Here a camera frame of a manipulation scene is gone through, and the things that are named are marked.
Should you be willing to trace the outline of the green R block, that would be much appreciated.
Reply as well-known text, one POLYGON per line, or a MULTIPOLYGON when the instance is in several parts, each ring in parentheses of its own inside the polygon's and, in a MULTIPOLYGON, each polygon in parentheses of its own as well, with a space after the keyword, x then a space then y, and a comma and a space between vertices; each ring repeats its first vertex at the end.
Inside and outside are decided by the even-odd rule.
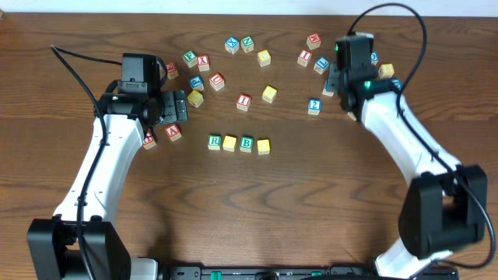
POLYGON ((220 135, 210 135, 208 137, 208 149, 210 150, 220 150, 221 149, 221 136, 220 135))

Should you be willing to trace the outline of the yellow O block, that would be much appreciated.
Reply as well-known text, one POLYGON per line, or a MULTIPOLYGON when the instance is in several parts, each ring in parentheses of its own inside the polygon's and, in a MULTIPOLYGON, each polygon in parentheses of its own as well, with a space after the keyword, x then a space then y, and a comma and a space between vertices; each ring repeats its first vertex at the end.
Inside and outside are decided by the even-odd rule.
POLYGON ((237 145, 237 138, 226 135, 223 139, 223 144, 222 147, 225 151, 233 152, 235 150, 235 147, 237 145))

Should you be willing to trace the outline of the green B block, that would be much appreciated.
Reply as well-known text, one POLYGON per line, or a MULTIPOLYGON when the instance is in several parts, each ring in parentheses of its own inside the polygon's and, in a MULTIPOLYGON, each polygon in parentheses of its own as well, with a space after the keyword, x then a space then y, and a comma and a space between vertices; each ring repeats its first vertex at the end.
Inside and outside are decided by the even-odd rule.
POLYGON ((252 137, 243 136, 240 139, 240 151, 241 152, 252 152, 254 145, 254 139, 252 137))

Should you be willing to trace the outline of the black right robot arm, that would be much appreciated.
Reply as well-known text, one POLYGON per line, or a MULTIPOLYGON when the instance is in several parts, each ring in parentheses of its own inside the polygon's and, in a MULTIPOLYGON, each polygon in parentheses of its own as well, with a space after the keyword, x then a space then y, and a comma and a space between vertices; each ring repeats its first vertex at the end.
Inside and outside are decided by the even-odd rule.
POLYGON ((416 279, 434 264, 489 236, 484 268, 496 253, 496 232, 486 211, 487 177, 481 167, 463 166, 411 112, 398 85, 378 78, 372 64, 331 64, 327 89, 353 120, 388 151, 407 185, 398 219, 399 238, 375 262, 383 278, 416 279))

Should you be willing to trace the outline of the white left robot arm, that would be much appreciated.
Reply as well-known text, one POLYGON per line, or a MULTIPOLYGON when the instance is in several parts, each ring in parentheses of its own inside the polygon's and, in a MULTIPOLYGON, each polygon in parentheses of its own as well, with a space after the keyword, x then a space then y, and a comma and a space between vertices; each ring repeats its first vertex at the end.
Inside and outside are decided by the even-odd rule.
POLYGON ((49 219, 27 232, 39 279, 162 279, 158 261, 130 256, 115 229, 129 167, 149 127, 188 118, 183 90, 105 93, 78 175, 49 219))

